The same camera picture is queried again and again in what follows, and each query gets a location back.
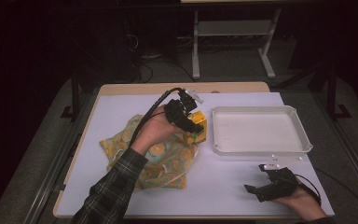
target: yellow object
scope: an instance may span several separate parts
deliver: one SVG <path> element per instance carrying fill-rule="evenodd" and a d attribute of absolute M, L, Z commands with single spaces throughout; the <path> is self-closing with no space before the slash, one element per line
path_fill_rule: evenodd
<path fill-rule="evenodd" d="M 199 133 L 188 133 L 184 134 L 184 138 L 188 144 L 199 144 L 206 141 L 206 131 L 207 131 L 207 119 L 199 110 L 189 116 L 189 118 L 196 124 L 200 124 L 203 127 L 203 131 Z"/>

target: human hand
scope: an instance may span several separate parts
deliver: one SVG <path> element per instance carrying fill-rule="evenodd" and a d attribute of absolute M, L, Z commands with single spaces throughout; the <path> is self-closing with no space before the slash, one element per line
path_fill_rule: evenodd
<path fill-rule="evenodd" d="M 165 141 L 174 133 L 184 133 L 182 129 L 170 124 L 164 113 L 164 106 L 156 108 L 151 118 L 139 131 L 131 148 L 141 155 L 145 155 L 153 145 Z"/>
<path fill-rule="evenodd" d="M 301 187 L 297 187 L 292 195 L 274 199 L 272 202 L 288 206 L 306 221 L 327 217 L 327 214 L 315 199 Z"/>

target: plaid shirt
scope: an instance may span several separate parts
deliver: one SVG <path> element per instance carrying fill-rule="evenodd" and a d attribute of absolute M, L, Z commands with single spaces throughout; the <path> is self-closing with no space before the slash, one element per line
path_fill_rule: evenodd
<path fill-rule="evenodd" d="M 91 187 L 72 223 L 121 223 L 146 163 L 144 156 L 131 148 L 126 150 L 111 171 Z"/>

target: table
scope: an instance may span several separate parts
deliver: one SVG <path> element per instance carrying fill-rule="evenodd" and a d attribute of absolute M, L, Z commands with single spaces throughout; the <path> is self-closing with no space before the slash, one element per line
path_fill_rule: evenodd
<path fill-rule="evenodd" d="M 269 184 L 258 164 L 266 158 L 223 157 L 213 152 L 213 127 L 208 108 L 218 105 L 283 105 L 277 92 L 269 92 L 262 82 L 160 83 L 102 86 L 85 132 L 65 178 L 53 213 L 71 217 L 83 204 L 90 187 L 106 172 L 108 163 L 98 142 L 121 131 L 134 114 L 144 114 L 159 96 L 174 87 L 195 89 L 204 100 L 199 108 L 208 119 L 207 141 L 187 173 L 186 189 L 136 189 L 126 214 L 128 218 L 274 218 L 294 217 L 280 204 L 260 203 L 243 184 Z M 172 94 L 167 98 L 177 98 Z M 307 156 L 291 167 L 308 178 L 321 192 L 323 209 L 334 215 Z"/>

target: table leg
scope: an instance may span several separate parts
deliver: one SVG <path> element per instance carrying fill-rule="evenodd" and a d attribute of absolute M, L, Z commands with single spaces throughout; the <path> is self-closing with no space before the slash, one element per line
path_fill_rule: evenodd
<path fill-rule="evenodd" d="M 260 55 L 261 61 L 264 64 L 264 68 L 266 69 L 267 76 L 269 78 L 275 78 L 274 70 L 272 69 L 271 63 L 269 62 L 269 57 L 267 56 L 267 53 L 269 52 L 269 45 L 271 44 L 272 37 L 275 33 L 275 28 L 277 27 L 278 19 L 281 14 L 281 9 L 277 8 L 274 13 L 274 17 L 272 18 L 271 24 L 268 28 L 267 33 L 267 42 L 266 45 L 262 49 L 258 49 L 258 53 Z"/>
<path fill-rule="evenodd" d="M 192 55 L 193 63 L 193 78 L 200 79 L 200 64 L 199 64 L 199 12 L 194 13 L 194 48 Z"/>

